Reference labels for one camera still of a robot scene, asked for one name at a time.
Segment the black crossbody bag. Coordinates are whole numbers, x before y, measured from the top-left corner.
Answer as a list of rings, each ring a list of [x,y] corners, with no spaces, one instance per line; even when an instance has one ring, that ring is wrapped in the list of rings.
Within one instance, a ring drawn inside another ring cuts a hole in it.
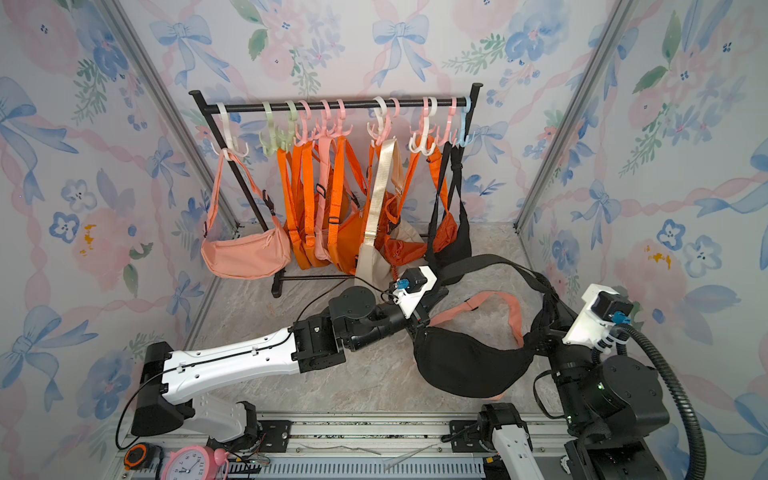
[[[462,159],[460,149],[446,143],[428,159],[436,189],[427,233],[425,259],[438,272],[445,266],[472,256],[470,224],[461,199]]]
[[[534,318],[531,331],[522,337],[522,346],[500,350],[465,333],[440,327],[420,326],[414,335],[414,358],[424,380],[447,393],[466,398],[492,398],[504,393],[531,365],[546,342],[547,328],[558,318],[559,296],[541,273],[495,254],[481,254],[445,266],[438,283],[492,265],[513,267],[528,286],[542,295],[542,309]]]

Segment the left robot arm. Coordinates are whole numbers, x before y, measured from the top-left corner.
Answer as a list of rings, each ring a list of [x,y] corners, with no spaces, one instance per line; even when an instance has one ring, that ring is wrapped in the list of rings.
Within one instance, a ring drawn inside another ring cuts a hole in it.
[[[323,370],[400,331],[427,326],[445,287],[416,293],[385,292],[377,302],[363,286],[345,289],[320,313],[272,334],[203,350],[175,350],[167,342],[146,349],[130,433],[136,438],[186,428],[231,450],[253,446],[262,436],[255,406],[211,397],[213,390],[267,376]]]

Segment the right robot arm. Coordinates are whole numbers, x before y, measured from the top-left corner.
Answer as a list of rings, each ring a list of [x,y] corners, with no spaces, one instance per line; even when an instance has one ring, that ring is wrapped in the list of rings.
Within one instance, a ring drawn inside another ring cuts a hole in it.
[[[691,402],[655,345],[629,323],[628,299],[600,290],[574,314],[552,296],[518,349],[481,342],[468,347],[473,362],[462,386],[477,397],[515,383],[536,355],[548,358],[572,441],[567,465],[576,479],[662,479],[644,439],[667,425],[663,394],[670,393],[693,440],[693,475],[706,469],[703,438]]]

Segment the black crossbody bag front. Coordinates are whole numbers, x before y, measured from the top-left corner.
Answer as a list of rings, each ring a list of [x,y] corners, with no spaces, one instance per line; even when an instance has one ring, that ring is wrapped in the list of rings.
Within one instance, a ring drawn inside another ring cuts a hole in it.
[[[542,295],[542,309],[534,318],[531,331],[522,337],[522,346],[500,350],[465,333],[440,327],[420,326],[414,335],[414,358],[424,380],[447,393],[466,398],[492,398],[504,393],[531,365],[546,342],[547,328],[558,318],[559,296],[541,273],[495,254],[481,254],[445,266],[438,283],[492,265],[513,267],[528,286]]]

